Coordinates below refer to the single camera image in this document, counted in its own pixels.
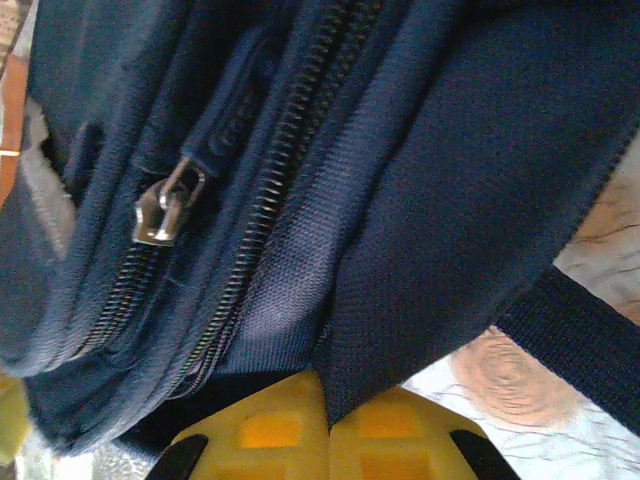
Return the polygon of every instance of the backpack strap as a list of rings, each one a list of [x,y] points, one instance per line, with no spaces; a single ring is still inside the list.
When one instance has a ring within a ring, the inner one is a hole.
[[[640,327],[553,267],[496,326],[640,435]]]

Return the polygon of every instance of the yellow plastic piece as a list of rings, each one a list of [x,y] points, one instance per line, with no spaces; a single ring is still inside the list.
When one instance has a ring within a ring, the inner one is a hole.
[[[328,478],[329,435],[322,388],[302,373],[206,418],[176,437],[209,444],[191,480]]]
[[[22,382],[0,373],[0,465],[13,461],[29,433],[29,409]]]
[[[329,436],[320,381],[304,372],[183,431],[209,439],[190,480],[477,480],[449,433],[480,427],[401,388]]]

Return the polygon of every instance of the black zipper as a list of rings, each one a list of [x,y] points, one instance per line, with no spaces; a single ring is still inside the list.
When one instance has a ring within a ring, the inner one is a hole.
[[[244,296],[309,145],[322,125],[365,41],[377,24],[378,0],[334,5],[325,12],[294,74],[275,124],[258,195],[213,318],[172,385],[172,397],[198,389],[227,350]]]
[[[243,61],[226,72],[226,83],[223,78],[214,102],[183,144],[181,161],[168,178],[142,185],[132,243],[98,320],[72,359],[105,347],[133,323],[169,255],[166,247],[174,246],[191,207],[205,186],[220,178],[225,165],[240,155],[282,47],[277,35],[266,28],[255,28],[245,37],[240,52],[235,52],[236,59]]]

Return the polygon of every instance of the navy blue backpack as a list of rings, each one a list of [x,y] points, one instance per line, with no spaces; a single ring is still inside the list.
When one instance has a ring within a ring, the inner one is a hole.
[[[552,266],[639,45],[633,0],[43,0],[3,367],[57,451],[157,455],[309,368],[332,425],[495,324],[640,433],[639,328]]]

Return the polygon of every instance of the metal zipper pull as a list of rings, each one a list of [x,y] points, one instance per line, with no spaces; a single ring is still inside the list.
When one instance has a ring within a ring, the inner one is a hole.
[[[184,157],[169,178],[152,185],[136,202],[133,241],[172,247],[207,181],[207,173]]]

